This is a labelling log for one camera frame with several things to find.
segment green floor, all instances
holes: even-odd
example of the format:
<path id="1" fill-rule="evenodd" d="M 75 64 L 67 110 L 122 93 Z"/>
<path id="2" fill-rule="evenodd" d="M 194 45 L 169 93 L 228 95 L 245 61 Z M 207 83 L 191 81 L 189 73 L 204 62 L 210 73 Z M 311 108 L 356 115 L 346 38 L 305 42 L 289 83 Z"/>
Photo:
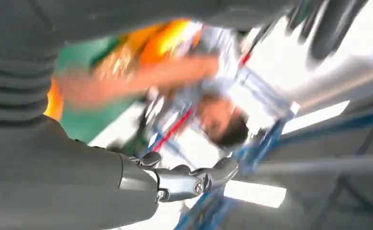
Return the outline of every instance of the green floor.
<path id="1" fill-rule="evenodd" d="M 57 71 L 71 67 L 90 68 L 116 44 L 117 39 L 104 38 L 66 47 L 58 59 Z M 122 114 L 134 100 L 135 98 L 122 99 L 102 109 L 87 112 L 65 106 L 61 125 L 69 137 L 88 143 Z"/>

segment person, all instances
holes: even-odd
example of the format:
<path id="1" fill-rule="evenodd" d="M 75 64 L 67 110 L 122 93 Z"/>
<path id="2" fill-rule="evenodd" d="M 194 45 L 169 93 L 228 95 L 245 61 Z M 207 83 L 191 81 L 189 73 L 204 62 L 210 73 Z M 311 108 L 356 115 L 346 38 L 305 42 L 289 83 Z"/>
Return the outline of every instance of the person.
<path id="1" fill-rule="evenodd" d="M 154 7 L 163 4 L 165 7 Z M 258 4 L 246 2 L 245 8 L 255 9 Z M 239 17 L 247 13 L 232 11 L 232 22 L 265 23 L 290 4 L 288 0 L 281 2 L 279 8 L 273 7 L 256 20 Z M 180 190 L 189 188 L 163 180 L 168 178 L 163 175 L 177 173 L 197 183 L 208 178 L 211 172 L 205 170 L 195 174 L 147 170 L 122 154 L 91 148 L 71 140 L 59 123 L 43 112 L 56 60 L 67 44 L 125 33 L 179 16 L 214 23 L 226 14 L 223 22 L 230 23 L 228 9 L 241 9 L 238 5 L 234 1 L 218 5 L 195 0 L 137 4 L 120 0 L 0 0 L 0 229 L 111 229 L 150 218 L 158 200 L 185 198 L 181 196 L 185 191 Z M 189 59 L 183 72 L 192 71 L 190 65 L 202 59 L 213 63 L 210 66 L 218 63 L 217 58 Z M 167 79 L 175 72 L 170 66 L 157 68 L 171 73 Z M 137 76 L 133 77 L 130 84 L 137 85 Z M 110 89 L 115 87 L 128 84 L 124 81 Z M 221 163 L 232 169 L 227 175 L 235 174 L 235 165 Z M 217 185 L 230 179 L 210 178 L 211 184 Z"/>
<path id="2" fill-rule="evenodd" d="M 186 57 L 168 59 L 152 67 L 139 69 L 132 73 L 133 76 L 121 78 L 100 76 L 102 73 L 98 71 L 93 72 L 90 77 L 73 73 L 72 76 L 60 76 L 62 80 L 59 85 L 63 97 L 72 106 L 82 109 L 101 106 L 117 97 L 158 88 L 177 107 L 182 107 L 181 110 L 196 106 L 201 129 L 209 140 L 221 148 L 230 148 L 246 140 L 249 131 L 247 119 L 232 100 L 222 95 L 222 82 L 217 82 L 236 75 L 239 56 L 234 31 L 205 26 L 198 46 Z"/>

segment blue metal frame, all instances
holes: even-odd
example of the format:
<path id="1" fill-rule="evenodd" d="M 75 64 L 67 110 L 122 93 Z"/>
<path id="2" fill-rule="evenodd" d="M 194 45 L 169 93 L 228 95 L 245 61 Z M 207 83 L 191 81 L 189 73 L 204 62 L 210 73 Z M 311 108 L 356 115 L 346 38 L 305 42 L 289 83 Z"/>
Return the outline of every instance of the blue metal frame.
<path id="1" fill-rule="evenodd" d="M 249 148 L 243 147 L 239 152 L 237 152 L 237 154 L 235 154 L 235 157 L 241 159 L 240 165 L 243 174 L 255 173 L 256 166 L 263 159 L 266 153 L 273 147 L 296 141 L 303 141 L 308 138 L 328 135 L 335 132 L 373 125 L 373 110 L 367 111 L 366 113 L 362 113 L 360 115 L 354 115 L 349 118 L 345 117 L 344 119 L 341 118 L 332 120 L 333 122 L 328 120 L 322 124 L 315 125 L 314 127 L 311 126 L 307 129 L 299 130 L 285 137 L 282 136 L 279 140 L 278 138 L 285 122 L 283 120 L 278 121 L 259 144 L 254 143 L 253 146 L 250 146 Z M 203 204 L 210 196 L 219 196 L 218 191 L 216 194 L 213 192 L 204 194 L 196 203 L 196 208 L 194 207 L 193 209 L 194 213 L 197 211 L 207 213 L 203 221 L 195 223 L 195 229 L 214 229 L 220 224 L 227 210 L 234 204 L 232 199 L 223 198 L 217 199 L 217 202 L 211 204 L 211 207 L 205 207 Z M 185 215 L 175 229 L 183 230 L 186 229 L 186 226 L 191 226 L 191 223 L 186 224 L 188 221 L 194 221 L 194 219 L 190 218 L 190 215 Z"/>

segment gray pipe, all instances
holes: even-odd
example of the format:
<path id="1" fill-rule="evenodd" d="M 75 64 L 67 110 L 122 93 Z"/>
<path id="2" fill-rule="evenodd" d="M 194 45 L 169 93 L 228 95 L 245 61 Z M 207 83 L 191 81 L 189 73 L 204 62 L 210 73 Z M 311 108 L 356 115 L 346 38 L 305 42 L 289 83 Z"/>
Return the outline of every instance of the gray pipe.
<path id="1" fill-rule="evenodd" d="M 373 174 L 373 155 L 326 158 L 315 161 L 263 162 L 256 175 L 273 174 Z"/>

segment fluorescent light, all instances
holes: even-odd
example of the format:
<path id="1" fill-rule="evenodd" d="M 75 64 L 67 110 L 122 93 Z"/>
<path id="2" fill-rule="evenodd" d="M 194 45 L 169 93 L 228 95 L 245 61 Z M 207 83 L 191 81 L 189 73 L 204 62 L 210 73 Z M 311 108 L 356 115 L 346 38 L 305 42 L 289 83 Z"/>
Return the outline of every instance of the fluorescent light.
<path id="1" fill-rule="evenodd" d="M 286 189 L 241 181 L 229 181 L 224 196 L 269 207 L 279 207 L 285 199 Z"/>
<path id="2" fill-rule="evenodd" d="M 349 103 L 350 101 L 344 101 L 330 107 L 317 110 L 316 112 L 295 118 L 285 125 L 282 134 L 290 133 L 292 131 L 338 116 L 347 108 Z"/>

